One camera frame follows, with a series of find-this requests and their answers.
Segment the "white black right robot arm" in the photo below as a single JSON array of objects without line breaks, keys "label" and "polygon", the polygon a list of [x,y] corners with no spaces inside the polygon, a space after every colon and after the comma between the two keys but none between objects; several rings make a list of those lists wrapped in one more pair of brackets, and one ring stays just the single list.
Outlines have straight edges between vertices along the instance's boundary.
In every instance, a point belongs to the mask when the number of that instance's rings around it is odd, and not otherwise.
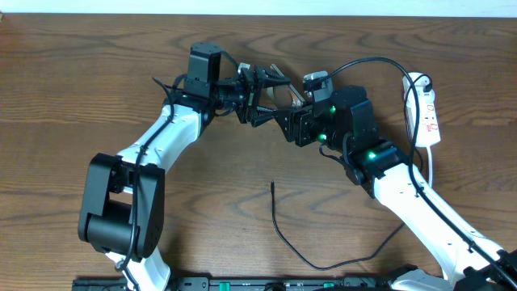
[{"label": "white black right robot arm", "polygon": [[372,103],[361,86],[329,92],[310,103],[270,92],[278,119],[302,140],[338,151],[347,177],[395,213],[433,255],[443,271],[416,268],[387,285],[395,290],[514,290],[516,254],[475,230],[421,176],[408,155],[379,137]]}]

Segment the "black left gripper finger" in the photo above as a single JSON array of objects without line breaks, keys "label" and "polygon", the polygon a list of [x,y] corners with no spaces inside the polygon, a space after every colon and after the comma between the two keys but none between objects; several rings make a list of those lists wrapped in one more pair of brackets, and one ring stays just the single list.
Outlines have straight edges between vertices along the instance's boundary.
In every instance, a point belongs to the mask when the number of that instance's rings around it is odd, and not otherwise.
[{"label": "black left gripper finger", "polygon": [[250,117],[251,126],[256,128],[277,117],[278,110],[264,106],[257,106],[255,113]]},{"label": "black left gripper finger", "polygon": [[287,86],[291,83],[290,78],[277,74],[265,67],[258,69],[258,80],[262,88]]}]

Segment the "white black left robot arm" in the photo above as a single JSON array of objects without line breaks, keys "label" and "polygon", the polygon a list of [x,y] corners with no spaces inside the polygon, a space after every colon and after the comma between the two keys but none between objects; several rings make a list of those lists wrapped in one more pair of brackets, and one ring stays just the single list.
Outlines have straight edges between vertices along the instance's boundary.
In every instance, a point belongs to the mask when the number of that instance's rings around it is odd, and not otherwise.
[{"label": "white black left robot arm", "polygon": [[188,71],[166,93],[155,123],[116,155],[96,154],[86,176],[78,237],[104,253],[125,278],[127,290],[164,290],[171,270],[158,250],[164,225],[165,176],[179,155],[212,119],[236,112],[242,123],[268,118],[259,107],[263,89],[288,85],[289,78],[260,65],[235,63],[220,77],[220,46],[191,46]]}]

